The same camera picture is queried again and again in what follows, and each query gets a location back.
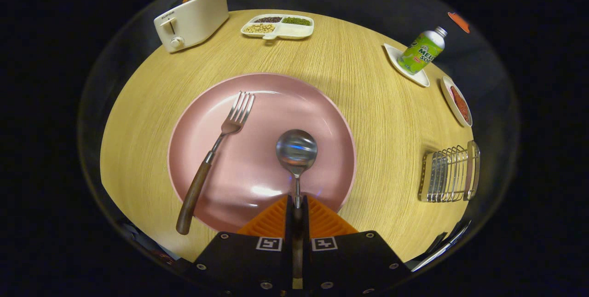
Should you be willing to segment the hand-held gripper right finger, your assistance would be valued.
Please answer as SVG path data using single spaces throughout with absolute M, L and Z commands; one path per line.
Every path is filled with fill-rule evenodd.
M 312 226 L 324 208 L 303 197 L 303 291 L 307 295 L 383 295 L 412 277 L 411 270 L 381 235 L 374 231 L 339 234 L 345 220 L 331 209 L 330 233 L 312 236 Z

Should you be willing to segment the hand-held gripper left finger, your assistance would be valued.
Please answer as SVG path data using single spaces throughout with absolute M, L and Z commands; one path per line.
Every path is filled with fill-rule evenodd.
M 288 294 L 293 285 L 292 197 L 278 205 L 282 237 L 219 232 L 191 266 L 191 280 L 212 294 Z

